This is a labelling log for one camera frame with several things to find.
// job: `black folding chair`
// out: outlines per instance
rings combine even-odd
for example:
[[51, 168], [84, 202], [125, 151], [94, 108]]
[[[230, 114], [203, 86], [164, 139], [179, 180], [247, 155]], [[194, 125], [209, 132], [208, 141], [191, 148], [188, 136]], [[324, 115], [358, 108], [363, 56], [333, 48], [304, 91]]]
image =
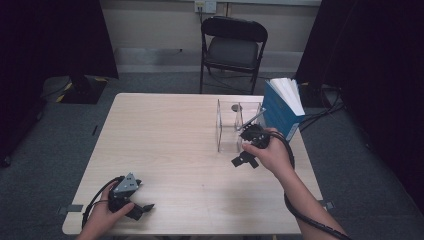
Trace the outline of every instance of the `black folding chair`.
[[[253, 94], [263, 51], [268, 40], [267, 30], [255, 21], [214, 16], [202, 23], [202, 62], [200, 93], [203, 90], [203, 67], [252, 74]], [[206, 36], [212, 36], [207, 46]]]

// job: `clear acrylic box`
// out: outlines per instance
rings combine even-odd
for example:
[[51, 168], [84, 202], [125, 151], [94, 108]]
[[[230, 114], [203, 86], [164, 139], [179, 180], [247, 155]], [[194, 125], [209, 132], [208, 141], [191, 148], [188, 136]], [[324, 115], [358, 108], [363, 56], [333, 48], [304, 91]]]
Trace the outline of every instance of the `clear acrylic box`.
[[[239, 153], [243, 139], [240, 137], [243, 124], [257, 117], [262, 111], [260, 102], [227, 102], [218, 100], [216, 135], [218, 152]], [[263, 122], [257, 117], [252, 124]]]

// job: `wall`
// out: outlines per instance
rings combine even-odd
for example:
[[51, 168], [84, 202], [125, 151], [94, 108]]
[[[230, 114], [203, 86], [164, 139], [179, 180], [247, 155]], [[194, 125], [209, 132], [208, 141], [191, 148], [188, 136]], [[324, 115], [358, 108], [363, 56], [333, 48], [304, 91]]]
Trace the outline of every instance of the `wall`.
[[[200, 49], [193, 2], [101, 1], [116, 48]], [[318, 6], [217, 3], [216, 15], [254, 20], [268, 29], [267, 51], [303, 52]], [[203, 19], [212, 16], [204, 14]]]

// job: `cable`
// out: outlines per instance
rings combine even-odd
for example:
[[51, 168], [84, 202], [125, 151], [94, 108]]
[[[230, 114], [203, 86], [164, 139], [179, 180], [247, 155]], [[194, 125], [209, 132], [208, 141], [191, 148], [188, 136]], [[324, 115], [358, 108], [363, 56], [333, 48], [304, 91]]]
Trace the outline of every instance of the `cable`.
[[203, 8], [197, 7], [197, 13], [199, 14], [199, 18], [200, 18], [200, 25], [202, 25], [202, 23], [203, 23]]
[[339, 107], [339, 108], [337, 108], [337, 109], [333, 110], [333, 109], [337, 106], [337, 101], [338, 101], [338, 100], [339, 100], [339, 98], [340, 98], [340, 91], [339, 91], [339, 89], [337, 89], [337, 90], [338, 90], [338, 91], [337, 91], [336, 99], [334, 100], [334, 102], [333, 102], [333, 104], [330, 106], [330, 108], [328, 108], [328, 109], [326, 109], [326, 110], [324, 110], [324, 111], [322, 111], [322, 112], [320, 112], [320, 113], [310, 115], [310, 117], [309, 117], [309, 118], [304, 119], [304, 120], [303, 120], [303, 121], [299, 124], [299, 128], [300, 128], [300, 127], [301, 127], [302, 125], [304, 125], [306, 122], [312, 121], [312, 122], [310, 122], [308, 125], [306, 125], [305, 127], [303, 127], [302, 129], [300, 129], [300, 131], [301, 131], [301, 132], [302, 132], [302, 131], [304, 131], [307, 127], [309, 127], [309, 126], [310, 126], [310, 125], [312, 125], [313, 123], [315, 123], [316, 121], [318, 121], [321, 117], [326, 116], [326, 115], [329, 115], [329, 114], [332, 114], [332, 113], [335, 113], [335, 112], [339, 111], [340, 109], [344, 108], [344, 104], [342, 103], [342, 104], [341, 104], [341, 107]]
[[105, 190], [107, 188], [107, 186], [109, 186], [109, 184], [115, 182], [115, 181], [122, 181], [125, 177], [124, 176], [120, 176], [120, 177], [116, 177], [112, 180], [110, 180], [108, 183], [106, 183], [94, 196], [94, 198], [91, 200], [90, 204], [87, 205], [87, 208], [85, 209], [85, 212], [82, 214], [82, 224], [81, 224], [81, 228], [84, 228], [85, 224], [87, 223], [88, 220], [88, 216], [90, 215], [91, 209], [93, 208], [93, 206], [97, 203], [99, 203], [100, 201], [94, 203], [94, 201], [96, 201], [97, 197], [103, 192], [103, 190]]
[[[281, 133], [275, 132], [275, 131], [272, 131], [272, 132], [260, 131], [260, 132], [256, 132], [256, 133], [260, 133], [260, 134], [263, 134], [263, 135], [268, 135], [268, 136], [271, 136], [271, 137], [275, 137], [278, 140], [280, 140], [284, 144], [284, 147], [287, 150], [287, 153], [289, 155], [290, 164], [292, 165], [293, 169], [295, 168], [295, 161], [294, 161], [293, 151], [292, 151], [292, 149], [290, 147], [289, 142], [281, 135]], [[285, 202], [285, 204], [287, 206], [287, 209], [296, 218], [298, 218], [299, 220], [305, 222], [306, 224], [308, 224], [308, 225], [310, 225], [310, 226], [312, 226], [314, 228], [317, 228], [317, 229], [319, 229], [319, 230], [321, 230], [323, 232], [326, 232], [326, 233], [330, 234], [331, 236], [333, 236], [335, 238], [338, 238], [338, 239], [341, 239], [341, 240], [351, 240], [351, 238], [349, 238], [345, 234], [343, 234], [343, 233], [341, 233], [341, 232], [339, 232], [339, 231], [337, 231], [337, 230], [335, 230], [335, 229], [333, 229], [333, 228], [331, 228], [329, 226], [326, 226], [326, 225], [324, 225], [322, 223], [319, 223], [319, 222], [317, 222], [317, 221], [315, 221], [315, 220], [313, 220], [313, 219], [311, 219], [311, 218], [309, 218], [309, 217], [301, 214], [296, 208], [293, 207], [293, 205], [291, 204], [290, 200], [288, 199], [288, 197], [287, 197], [287, 195], [285, 193], [284, 193], [284, 202]]]
[[228, 9], [230, 9], [230, 3], [227, 2], [227, 6], [225, 8], [225, 16], [228, 17]]

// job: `blue book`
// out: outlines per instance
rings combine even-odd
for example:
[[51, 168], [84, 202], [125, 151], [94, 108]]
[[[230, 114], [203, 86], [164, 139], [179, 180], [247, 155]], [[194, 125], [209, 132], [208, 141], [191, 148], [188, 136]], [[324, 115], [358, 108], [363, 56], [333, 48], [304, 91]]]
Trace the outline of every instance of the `blue book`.
[[262, 107], [267, 127], [277, 128], [290, 141], [305, 117], [296, 80], [271, 79], [265, 82]]

